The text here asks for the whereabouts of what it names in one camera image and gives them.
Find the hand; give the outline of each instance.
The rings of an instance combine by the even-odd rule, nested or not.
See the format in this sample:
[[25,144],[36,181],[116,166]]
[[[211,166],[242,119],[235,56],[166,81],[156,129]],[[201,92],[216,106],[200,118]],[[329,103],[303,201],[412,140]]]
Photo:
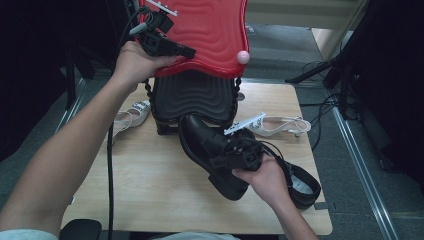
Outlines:
[[140,44],[128,41],[122,46],[114,74],[128,79],[134,86],[151,77],[156,69],[175,62],[175,56],[151,57]]
[[256,194],[270,206],[291,201],[284,172],[274,157],[263,154],[261,166],[256,172],[234,169],[233,174],[252,185]]

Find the table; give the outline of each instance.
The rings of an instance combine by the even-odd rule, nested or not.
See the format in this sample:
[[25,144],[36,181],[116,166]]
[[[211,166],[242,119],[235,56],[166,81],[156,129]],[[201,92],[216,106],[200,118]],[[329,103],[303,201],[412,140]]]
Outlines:
[[[293,86],[242,83],[235,121],[265,112],[301,116]],[[131,94],[122,109],[148,99],[144,86]],[[307,134],[283,132],[266,138],[284,158],[318,179]],[[224,198],[209,182],[208,173],[184,153],[177,135],[160,136],[154,118],[118,134],[113,146],[115,190],[114,229],[121,231],[206,231],[233,234],[283,234],[271,208],[249,187],[238,201]],[[98,220],[108,227],[106,147],[102,147],[86,180],[65,212],[63,226],[76,218]],[[317,202],[325,202],[321,192]],[[311,207],[302,215],[318,235],[332,232],[327,209]]]

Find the red pad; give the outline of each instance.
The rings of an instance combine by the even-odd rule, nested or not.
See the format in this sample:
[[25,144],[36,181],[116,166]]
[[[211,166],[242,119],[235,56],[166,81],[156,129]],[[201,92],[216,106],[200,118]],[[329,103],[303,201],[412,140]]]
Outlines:
[[[196,50],[193,59],[178,57],[177,61],[159,69],[155,77],[173,75],[195,69],[209,75],[233,79],[243,74],[246,65],[240,64],[237,54],[249,51],[245,30],[245,10],[247,0],[159,0],[178,16],[168,16],[174,26],[166,34],[167,38]],[[147,5],[158,11],[159,8],[145,0]]]

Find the black leather shoe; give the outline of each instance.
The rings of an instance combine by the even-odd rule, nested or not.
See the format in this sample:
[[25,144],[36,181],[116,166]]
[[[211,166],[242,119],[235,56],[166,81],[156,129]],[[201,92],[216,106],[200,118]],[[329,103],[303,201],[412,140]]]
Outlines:
[[254,139],[253,134],[246,130],[227,137],[219,133],[219,128],[208,127],[199,116],[193,114],[183,116],[178,127],[181,146],[187,156],[210,174],[209,181],[224,197],[233,201],[239,200],[249,184],[234,176],[231,169],[225,167],[227,163],[222,161],[225,158],[222,155],[234,139]]

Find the forearm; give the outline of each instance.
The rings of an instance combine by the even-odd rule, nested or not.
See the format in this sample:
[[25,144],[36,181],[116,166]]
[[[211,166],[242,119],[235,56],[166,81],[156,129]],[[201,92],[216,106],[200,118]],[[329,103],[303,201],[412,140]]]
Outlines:
[[[131,86],[117,77],[112,77],[80,113],[37,151],[2,209],[0,230],[19,226],[58,233],[72,195],[87,176],[107,129],[130,93]],[[32,216],[49,223],[37,223]]]
[[318,239],[309,224],[290,199],[270,204],[287,239]]

